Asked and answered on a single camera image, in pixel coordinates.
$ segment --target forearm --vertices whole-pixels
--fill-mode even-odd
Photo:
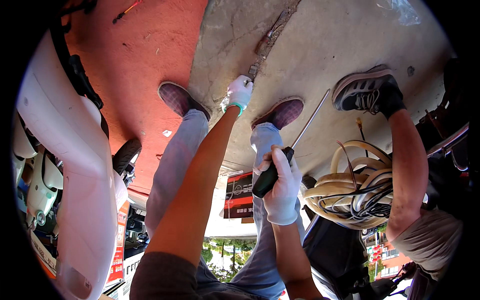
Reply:
[[[147,252],[171,253],[198,264],[218,171],[239,112],[237,106],[229,107],[198,147]]]
[[[278,273],[287,287],[291,299],[305,300],[320,298],[315,287],[310,262],[303,251],[296,223],[281,226],[272,224],[276,244]]]
[[[406,109],[394,113],[388,123],[393,141],[394,199],[387,234],[389,240],[393,240],[420,217],[427,189],[428,162],[420,135]]]

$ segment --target coiled hose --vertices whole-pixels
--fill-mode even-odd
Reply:
[[[343,173],[338,173],[338,162],[344,148],[358,147],[374,154],[349,161]],[[393,199],[392,159],[375,145],[352,140],[343,143],[332,158],[331,174],[317,180],[315,187],[304,193],[307,206],[316,214],[347,228],[362,230],[378,226],[388,220]],[[365,165],[358,174],[353,170]]]

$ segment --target hand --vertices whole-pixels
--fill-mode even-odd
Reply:
[[[253,82],[245,75],[240,75],[227,87],[227,96],[220,103],[225,112],[229,106],[236,105],[240,108],[240,114],[247,108],[252,97]]]
[[[300,189],[301,173],[293,157],[288,164],[287,157],[282,152],[283,147],[272,145],[271,149],[272,151],[263,156],[262,163],[253,171],[260,175],[272,162],[275,164],[278,180],[273,189],[264,196],[267,220],[277,225],[289,225],[298,217],[295,202]]]

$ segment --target light blue pants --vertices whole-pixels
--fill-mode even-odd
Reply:
[[[168,205],[175,197],[187,168],[207,133],[208,125],[204,113],[191,109],[183,117],[177,133],[168,143],[153,178],[152,191],[147,201],[145,225],[149,236],[153,235]],[[270,151],[271,145],[283,145],[278,129],[271,123],[257,125],[252,132],[250,143],[257,153],[254,167],[262,162],[262,156]],[[253,174],[253,183],[257,178],[258,176]],[[305,230],[300,217],[298,199],[295,203],[295,210],[298,213],[296,222],[300,240],[303,240]],[[196,275],[199,295],[232,289],[266,299],[278,299],[285,289],[285,285],[276,268],[276,248],[272,224],[267,221],[263,200],[255,196],[253,197],[253,219],[257,227],[257,244],[243,268],[231,282],[220,283],[208,270],[203,257],[200,257]]]

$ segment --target gray shorts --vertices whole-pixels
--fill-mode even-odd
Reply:
[[[402,232],[392,245],[438,280],[443,275],[462,236],[463,222],[434,209]]]

